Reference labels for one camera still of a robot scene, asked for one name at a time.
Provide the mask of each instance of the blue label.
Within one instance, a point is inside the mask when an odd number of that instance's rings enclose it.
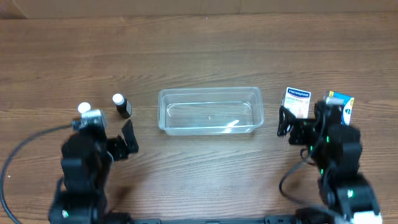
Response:
[[[291,88],[288,88],[287,92],[290,93],[291,95],[294,95],[294,96],[300,97],[300,98],[309,98],[310,97],[310,93],[300,91],[300,90],[293,90]]]

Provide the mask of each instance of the wooden table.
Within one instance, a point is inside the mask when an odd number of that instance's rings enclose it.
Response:
[[[69,123],[90,102],[124,121],[114,93],[133,105],[138,154],[114,165],[109,202],[134,218],[234,218],[293,213],[282,175],[300,147],[276,136],[287,86],[355,97],[361,171],[385,223],[398,219],[398,13],[113,17],[0,21],[0,163],[29,134]],[[164,88],[258,86],[265,124],[253,134],[168,136],[157,127]],[[62,175],[60,146],[72,131],[25,147],[8,170],[6,198],[23,223],[46,223]],[[285,188],[319,202],[313,167]],[[4,212],[0,223],[10,223]]]

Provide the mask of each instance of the wooden tabletop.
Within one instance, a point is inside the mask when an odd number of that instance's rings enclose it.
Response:
[[[134,218],[236,218],[294,213],[282,175],[300,161],[278,138],[287,86],[355,97],[361,172],[385,223],[398,219],[398,13],[112,17],[0,21],[0,163],[30,134],[67,124],[90,102],[109,116],[108,137],[124,120],[111,101],[133,107],[139,153],[115,163],[111,208]],[[265,123],[253,134],[168,136],[157,126],[164,88],[258,86]],[[23,223],[46,223],[62,176],[60,146],[71,130],[34,141],[9,167],[5,193]],[[285,188],[320,202],[316,168]],[[4,212],[0,223],[10,223]]]

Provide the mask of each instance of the plastic container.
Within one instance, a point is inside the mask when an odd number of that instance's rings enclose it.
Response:
[[[257,87],[182,88],[159,93],[159,128],[172,136],[250,133],[264,122]]]

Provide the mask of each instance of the small bottle with white cap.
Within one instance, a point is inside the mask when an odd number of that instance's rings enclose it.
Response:
[[[116,109],[118,110],[119,114],[124,119],[128,119],[132,114],[130,102],[120,93],[113,95],[112,100],[113,103],[116,105]]]

